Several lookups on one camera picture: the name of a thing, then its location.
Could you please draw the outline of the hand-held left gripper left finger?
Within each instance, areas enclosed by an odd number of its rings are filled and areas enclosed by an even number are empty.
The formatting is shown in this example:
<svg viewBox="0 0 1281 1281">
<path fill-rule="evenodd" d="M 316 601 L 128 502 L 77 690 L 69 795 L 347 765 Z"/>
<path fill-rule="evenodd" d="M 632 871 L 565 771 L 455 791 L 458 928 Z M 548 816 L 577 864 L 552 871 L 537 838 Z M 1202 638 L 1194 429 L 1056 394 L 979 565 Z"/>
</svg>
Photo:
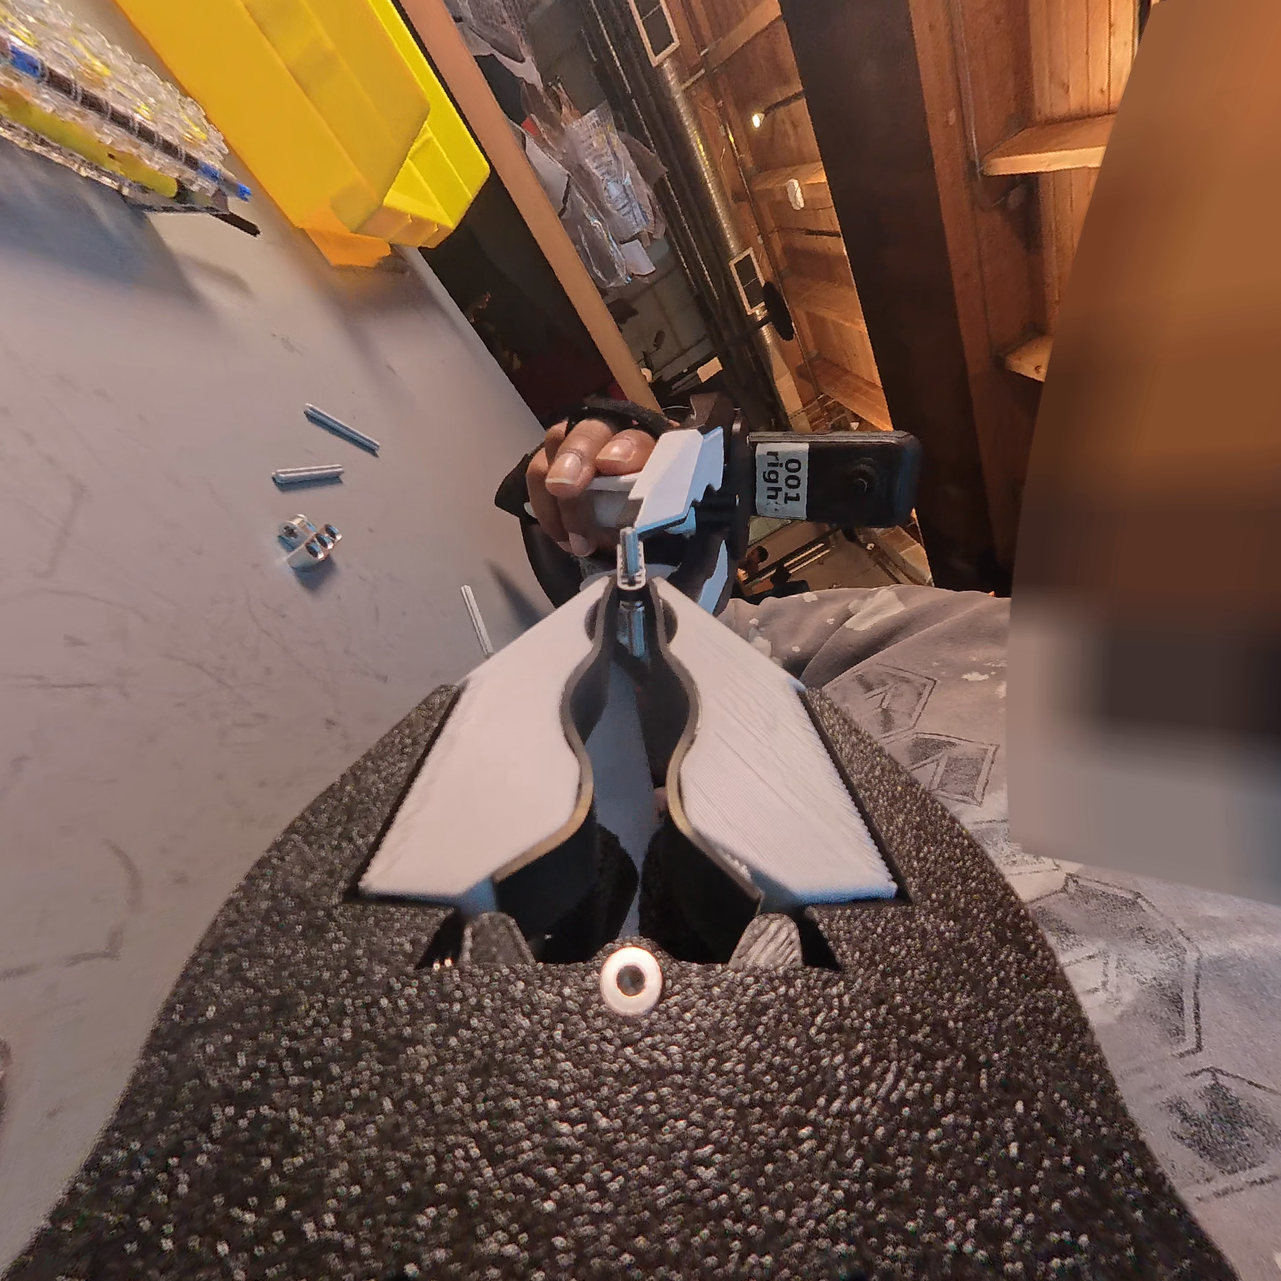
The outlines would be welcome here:
<svg viewBox="0 0 1281 1281">
<path fill-rule="evenodd" d="M 600 580 L 469 676 L 362 897 L 499 911 L 548 963 L 619 937 L 642 856 L 642 733 L 616 614 Z"/>
</svg>

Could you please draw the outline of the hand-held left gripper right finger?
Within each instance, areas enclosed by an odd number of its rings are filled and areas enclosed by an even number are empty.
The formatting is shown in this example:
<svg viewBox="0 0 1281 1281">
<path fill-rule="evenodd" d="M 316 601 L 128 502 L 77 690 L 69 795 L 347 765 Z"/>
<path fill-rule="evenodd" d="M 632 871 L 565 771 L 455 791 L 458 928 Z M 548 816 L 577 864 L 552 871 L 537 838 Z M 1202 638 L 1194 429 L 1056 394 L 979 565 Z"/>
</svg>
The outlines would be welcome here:
<svg viewBox="0 0 1281 1281">
<path fill-rule="evenodd" d="M 758 919 L 896 900 L 801 682 L 665 582 L 648 595 L 644 725 L 667 820 L 645 856 L 644 935 L 726 964 Z"/>
</svg>

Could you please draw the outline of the grey twin axle assembly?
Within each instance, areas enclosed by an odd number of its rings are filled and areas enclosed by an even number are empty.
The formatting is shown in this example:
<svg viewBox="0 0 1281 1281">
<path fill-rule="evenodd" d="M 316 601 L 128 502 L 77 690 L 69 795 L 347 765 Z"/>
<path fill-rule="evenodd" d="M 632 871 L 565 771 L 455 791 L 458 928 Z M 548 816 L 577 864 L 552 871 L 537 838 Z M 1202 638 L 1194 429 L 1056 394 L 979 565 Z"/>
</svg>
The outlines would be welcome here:
<svg viewBox="0 0 1281 1281">
<path fill-rule="evenodd" d="M 618 566 L 618 644 L 638 662 L 648 661 L 647 621 L 650 597 L 644 545 L 635 527 L 619 531 Z"/>
</svg>

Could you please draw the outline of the grey three-hole pin connector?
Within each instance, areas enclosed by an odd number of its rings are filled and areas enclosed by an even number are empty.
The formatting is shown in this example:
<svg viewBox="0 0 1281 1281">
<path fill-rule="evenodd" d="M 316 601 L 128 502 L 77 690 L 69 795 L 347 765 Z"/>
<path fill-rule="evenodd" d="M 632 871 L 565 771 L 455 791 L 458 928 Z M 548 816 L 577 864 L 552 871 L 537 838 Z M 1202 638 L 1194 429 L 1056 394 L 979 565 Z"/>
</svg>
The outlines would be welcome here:
<svg viewBox="0 0 1281 1281">
<path fill-rule="evenodd" d="M 330 562 L 342 542 L 342 533 L 333 524 L 316 525 L 298 515 L 281 522 L 278 539 L 286 550 L 286 563 L 296 572 L 310 571 Z"/>
</svg>

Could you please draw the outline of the grey desk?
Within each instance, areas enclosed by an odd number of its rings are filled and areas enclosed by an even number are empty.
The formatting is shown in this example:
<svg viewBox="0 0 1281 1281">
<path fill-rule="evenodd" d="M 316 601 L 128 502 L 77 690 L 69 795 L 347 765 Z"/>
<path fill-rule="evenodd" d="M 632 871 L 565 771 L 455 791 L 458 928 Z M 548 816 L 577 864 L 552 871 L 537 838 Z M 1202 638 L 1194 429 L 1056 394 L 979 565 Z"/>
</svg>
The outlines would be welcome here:
<svg viewBox="0 0 1281 1281">
<path fill-rule="evenodd" d="M 247 214 L 144 214 L 3 147 L 3 1263 L 249 867 L 478 664 L 461 586 L 497 647 L 549 611 L 491 502 L 537 423 L 441 283 Z M 342 533 L 310 571 L 298 515 Z"/>
</svg>

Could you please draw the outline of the person's right hand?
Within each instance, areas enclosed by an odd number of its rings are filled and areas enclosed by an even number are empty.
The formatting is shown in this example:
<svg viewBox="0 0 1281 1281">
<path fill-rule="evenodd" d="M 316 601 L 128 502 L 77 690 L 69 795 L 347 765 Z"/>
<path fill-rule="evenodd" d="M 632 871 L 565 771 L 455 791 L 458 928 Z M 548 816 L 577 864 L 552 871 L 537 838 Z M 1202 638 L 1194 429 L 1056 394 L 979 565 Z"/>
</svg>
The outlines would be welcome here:
<svg viewBox="0 0 1281 1281">
<path fill-rule="evenodd" d="M 616 536 L 595 521 L 584 490 L 598 476 L 641 472 L 655 444 L 645 431 L 615 429 L 600 418 L 549 429 L 525 473 L 528 502 L 543 533 L 575 556 L 612 551 Z"/>
</svg>

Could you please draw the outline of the heap of clear plastic bags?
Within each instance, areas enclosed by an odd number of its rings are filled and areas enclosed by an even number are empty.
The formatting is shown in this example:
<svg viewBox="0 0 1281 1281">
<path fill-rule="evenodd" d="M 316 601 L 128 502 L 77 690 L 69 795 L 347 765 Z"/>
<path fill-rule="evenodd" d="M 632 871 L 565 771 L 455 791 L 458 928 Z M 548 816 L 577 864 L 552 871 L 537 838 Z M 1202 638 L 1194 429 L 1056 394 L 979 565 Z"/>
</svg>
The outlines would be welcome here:
<svg viewBox="0 0 1281 1281">
<path fill-rule="evenodd" d="M 667 234 L 658 156 L 618 129 L 607 103 L 578 112 L 558 91 L 523 86 L 522 104 L 525 156 L 595 284 L 610 292 L 653 274 L 648 248 Z"/>
</svg>

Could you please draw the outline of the yellow plastic parts bin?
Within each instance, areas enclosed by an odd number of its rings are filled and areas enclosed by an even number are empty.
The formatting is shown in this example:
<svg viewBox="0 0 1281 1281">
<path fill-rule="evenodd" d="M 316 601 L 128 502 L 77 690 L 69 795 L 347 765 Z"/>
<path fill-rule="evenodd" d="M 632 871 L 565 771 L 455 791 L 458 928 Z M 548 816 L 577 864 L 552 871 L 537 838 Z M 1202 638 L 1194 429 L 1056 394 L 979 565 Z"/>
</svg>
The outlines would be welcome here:
<svg viewBox="0 0 1281 1281">
<path fill-rule="evenodd" d="M 408 59 L 427 118 L 366 231 L 395 246 L 435 248 L 458 229 L 488 181 L 488 164 L 420 52 Z"/>
<path fill-rule="evenodd" d="M 333 266 L 391 243 L 366 228 L 426 118 L 392 4 L 121 4 L 286 217 Z"/>
</svg>

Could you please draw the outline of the partly built toy model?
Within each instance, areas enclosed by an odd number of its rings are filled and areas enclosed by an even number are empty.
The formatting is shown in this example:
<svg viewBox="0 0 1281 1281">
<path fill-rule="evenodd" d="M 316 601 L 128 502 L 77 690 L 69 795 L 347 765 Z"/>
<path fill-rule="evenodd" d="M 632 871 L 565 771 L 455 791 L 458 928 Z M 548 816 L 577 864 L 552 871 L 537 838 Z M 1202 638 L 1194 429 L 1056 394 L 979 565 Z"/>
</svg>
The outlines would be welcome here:
<svg viewBox="0 0 1281 1281">
<path fill-rule="evenodd" d="M 200 106 L 58 4 L 2 4 L 2 135 L 144 213 L 260 234 L 231 211 L 252 193 Z"/>
</svg>

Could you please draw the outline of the metal ventilation duct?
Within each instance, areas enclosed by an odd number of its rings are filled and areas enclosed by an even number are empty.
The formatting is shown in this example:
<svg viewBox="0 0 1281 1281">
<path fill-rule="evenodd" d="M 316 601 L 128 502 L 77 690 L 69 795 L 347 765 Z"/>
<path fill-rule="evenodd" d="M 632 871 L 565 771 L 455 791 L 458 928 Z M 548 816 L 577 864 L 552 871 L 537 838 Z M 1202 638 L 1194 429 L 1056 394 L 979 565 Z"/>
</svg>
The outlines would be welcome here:
<svg viewBox="0 0 1281 1281">
<path fill-rule="evenodd" d="M 713 139 L 700 120 L 699 104 L 691 98 L 691 94 L 685 86 L 679 49 L 671 59 L 664 62 L 659 69 L 653 69 L 662 83 L 662 95 L 665 97 L 671 113 L 674 113 L 676 120 L 680 123 L 680 133 L 685 136 L 688 150 L 693 156 L 690 165 L 691 173 L 699 176 L 697 182 L 706 197 L 709 219 L 716 225 L 719 251 L 726 260 L 731 287 L 738 295 L 729 271 L 729 263 L 732 257 L 745 249 L 751 249 L 751 246 L 743 237 L 732 214 L 732 203 L 729 202 L 722 171 L 716 162 Z M 746 316 L 745 324 L 749 325 L 745 344 L 751 344 L 760 353 L 763 365 L 774 383 L 774 393 L 780 402 L 786 429 L 809 431 L 810 425 L 804 414 L 802 400 L 796 389 L 790 368 L 787 367 L 780 339 L 772 327 L 767 325 L 766 328 L 758 328 L 758 322 L 764 318 L 764 309 L 761 309 L 760 313 L 746 313 L 741 300 L 740 306 Z"/>
</svg>

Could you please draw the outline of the long wooden rail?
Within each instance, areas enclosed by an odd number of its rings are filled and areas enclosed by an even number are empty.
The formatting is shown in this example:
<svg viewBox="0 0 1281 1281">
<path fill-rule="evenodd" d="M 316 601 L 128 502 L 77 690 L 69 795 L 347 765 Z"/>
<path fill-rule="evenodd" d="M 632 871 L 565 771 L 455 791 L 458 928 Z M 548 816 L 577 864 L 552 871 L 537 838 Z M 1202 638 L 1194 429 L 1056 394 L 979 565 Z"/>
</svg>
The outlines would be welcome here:
<svg viewBox="0 0 1281 1281">
<path fill-rule="evenodd" d="M 629 345 L 526 161 L 523 144 L 517 142 L 502 106 L 476 66 L 446 5 L 406 2 L 403 10 L 619 388 L 629 400 L 658 411 L 659 402 L 633 361 Z"/>
</svg>

